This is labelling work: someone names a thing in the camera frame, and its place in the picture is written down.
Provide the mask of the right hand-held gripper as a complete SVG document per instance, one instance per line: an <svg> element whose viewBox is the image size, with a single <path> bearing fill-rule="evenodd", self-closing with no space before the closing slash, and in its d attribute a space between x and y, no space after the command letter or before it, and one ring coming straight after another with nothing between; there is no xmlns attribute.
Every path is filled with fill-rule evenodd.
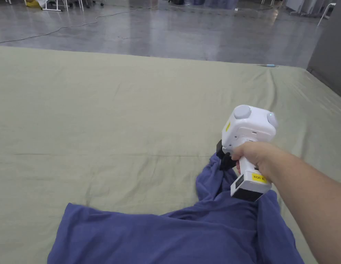
<svg viewBox="0 0 341 264"><path fill-rule="evenodd" d="M245 142L270 142L276 135L277 127L273 112L249 105L235 107L216 146L219 170L229 170L237 165L231 157L236 147ZM239 165L241 172L231 185L231 196L255 202L271 189L271 183L246 158L241 158Z"/></svg>

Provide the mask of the person's right hand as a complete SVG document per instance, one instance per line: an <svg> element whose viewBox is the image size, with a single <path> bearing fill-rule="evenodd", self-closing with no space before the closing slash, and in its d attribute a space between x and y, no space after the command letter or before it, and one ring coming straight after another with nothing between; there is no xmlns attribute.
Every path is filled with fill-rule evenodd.
<svg viewBox="0 0 341 264"><path fill-rule="evenodd" d="M245 142L234 149L231 159L236 161L240 170L239 160L246 158L258 167L260 173L269 181L274 182L278 171L278 163L285 156L285 152L278 147L266 142Z"/></svg>

